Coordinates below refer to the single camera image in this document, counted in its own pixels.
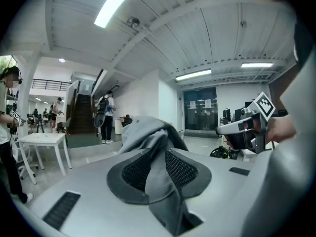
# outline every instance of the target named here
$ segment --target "staircase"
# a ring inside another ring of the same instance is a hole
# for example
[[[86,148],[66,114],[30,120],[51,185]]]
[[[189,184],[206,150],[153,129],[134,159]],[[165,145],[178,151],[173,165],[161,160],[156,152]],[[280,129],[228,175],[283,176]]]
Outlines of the staircase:
[[[78,95],[69,126],[70,134],[95,133],[91,112],[91,96]]]

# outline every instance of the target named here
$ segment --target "gray fabric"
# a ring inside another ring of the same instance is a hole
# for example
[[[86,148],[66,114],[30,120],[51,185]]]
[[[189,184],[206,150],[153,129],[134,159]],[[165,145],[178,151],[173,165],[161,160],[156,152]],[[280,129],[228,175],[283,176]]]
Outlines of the gray fabric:
[[[135,117],[124,127],[123,146],[118,153],[137,149],[150,149],[151,171],[146,180],[145,193],[150,203],[169,196],[175,186],[165,169],[165,151],[170,148],[188,150],[174,127],[153,117]]]

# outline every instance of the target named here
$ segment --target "white pillar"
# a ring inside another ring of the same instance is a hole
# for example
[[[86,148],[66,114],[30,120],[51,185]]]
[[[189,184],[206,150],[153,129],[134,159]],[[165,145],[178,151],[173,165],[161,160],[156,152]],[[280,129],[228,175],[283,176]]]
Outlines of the white pillar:
[[[32,84],[32,79],[34,77],[35,70],[38,66],[39,60],[41,58],[40,49],[34,51],[31,57],[28,59],[26,64],[18,64],[18,67],[22,67],[22,84],[19,89],[19,96],[17,102],[17,112],[21,115],[23,119],[27,119],[28,113],[28,103],[29,103],[29,95],[30,88]],[[18,127],[18,135],[19,138],[22,138],[28,135],[28,126],[25,124],[23,127]]]

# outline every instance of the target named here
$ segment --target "window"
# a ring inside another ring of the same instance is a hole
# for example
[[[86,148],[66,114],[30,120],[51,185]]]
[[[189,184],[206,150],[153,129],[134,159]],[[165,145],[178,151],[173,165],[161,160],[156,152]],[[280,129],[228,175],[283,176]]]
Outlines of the window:
[[[0,71],[7,67],[17,66],[17,61],[11,55],[0,56]]]

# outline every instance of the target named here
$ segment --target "fluorescent light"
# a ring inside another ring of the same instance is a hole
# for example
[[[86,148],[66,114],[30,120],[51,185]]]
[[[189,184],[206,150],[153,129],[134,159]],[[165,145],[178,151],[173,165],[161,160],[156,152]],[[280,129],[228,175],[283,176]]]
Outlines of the fluorescent light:
[[[242,68],[269,68],[273,65],[273,63],[243,63]]]
[[[106,0],[102,6],[94,24],[105,28],[115,11],[124,2],[124,0]]]
[[[204,75],[207,75],[210,73],[212,73],[212,71],[210,69],[203,70],[203,71],[199,71],[199,72],[195,72],[195,73],[191,73],[191,74],[186,74],[184,76],[176,77],[176,80],[180,81],[180,80],[184,80],[184,79],[188,79],[188,78],[192,78],[192,77],[204,76]]]

